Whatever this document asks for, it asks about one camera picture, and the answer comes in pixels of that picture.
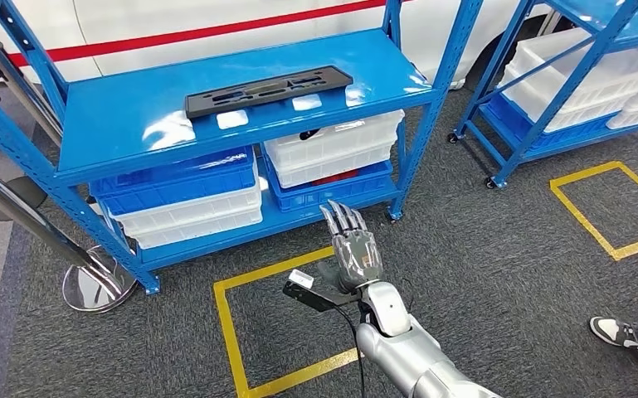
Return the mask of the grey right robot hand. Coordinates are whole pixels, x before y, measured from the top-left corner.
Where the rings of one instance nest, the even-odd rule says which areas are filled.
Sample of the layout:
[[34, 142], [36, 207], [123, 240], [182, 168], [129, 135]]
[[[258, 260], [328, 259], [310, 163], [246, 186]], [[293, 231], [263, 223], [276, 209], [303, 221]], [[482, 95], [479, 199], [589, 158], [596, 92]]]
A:
[[328, 200], [320, 205], [331, 235], [338, 268], [333, 282], [343, 294], [380, 280], [383, 272], [382, 258], [374, 234], [367, 228], [359, 211], [343, 203]]

